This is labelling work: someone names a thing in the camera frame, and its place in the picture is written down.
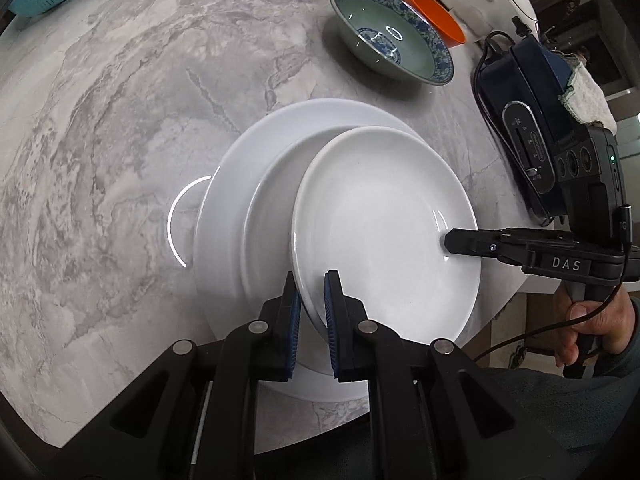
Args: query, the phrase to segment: orange bowl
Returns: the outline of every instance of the orange bowl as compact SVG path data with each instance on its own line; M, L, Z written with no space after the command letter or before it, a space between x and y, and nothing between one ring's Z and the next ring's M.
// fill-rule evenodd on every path
M458 22L436 0L405 1L429 20L449 48L465 43L465 33Z

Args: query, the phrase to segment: sleeve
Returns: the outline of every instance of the sleeve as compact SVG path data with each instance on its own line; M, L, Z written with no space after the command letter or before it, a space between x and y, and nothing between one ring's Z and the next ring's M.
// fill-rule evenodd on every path
M569 452L579 471L611 438L640 388L640 369L622 378L591 379L524 368L487 372Z
M601 356L596 362L594 370L594 375L596 376L622 378L640 368L640 335L638 334L640 300L638 300L638 298L631 298L631 303L633 303L634 309L636 310L636 326L634 327L634 334L631 336L631 341L622 354Z

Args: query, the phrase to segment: human hand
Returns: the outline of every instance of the human hand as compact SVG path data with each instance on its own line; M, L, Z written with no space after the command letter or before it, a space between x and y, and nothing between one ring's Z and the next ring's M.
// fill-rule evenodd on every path
M564 282L554 294L554 316L557 321L576 319L601 305L599 301L574 303ZM556 366L572 365L578 359L578 334L602 336L602 347L610 354L620 354L631 341L636 326L636 310L624 286L597 316L573 326L556 330Z

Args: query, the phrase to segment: blue and white bowl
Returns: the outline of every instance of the blue and white bowl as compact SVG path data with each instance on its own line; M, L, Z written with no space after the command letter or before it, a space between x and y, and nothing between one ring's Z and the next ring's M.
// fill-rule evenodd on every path
M453 60L438 31L404 0L330 0L349 49L394 79L446 85Z

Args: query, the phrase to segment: white dinner plate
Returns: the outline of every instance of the white dinner plate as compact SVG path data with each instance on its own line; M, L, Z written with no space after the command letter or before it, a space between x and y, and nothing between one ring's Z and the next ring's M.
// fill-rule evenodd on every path
M466 193L425 142L366 126L331 140L300 183L291 227L296 284L326 334L324 274L405 339L455 340L473 309L480 258L449 254L451 228L477 229Z
M217 338L257 315L242 288L240 242L249 204L267 168L282 150L303 137L330 128L347 130L355 125L375 124L414 133L398 118L371 105L344 99L312 99L266 116L226 152L200 205L193 248L199 301ZM292 380L277 385L278 391L317 402L340 402L367 395L366 383L340 384L331 376L298 368L302 366L298 364ZM314 384L311 392L310 383Z
M289 240L298 186L318 152L344 131L339 126L303 137L287 146L262 176L244 220L240 249L242 287L252 312L260 311L265 298L282 293L287 272L293 268ZM415 132L412 135L420 139ZM333 375L329 347L304 313L298 363Z

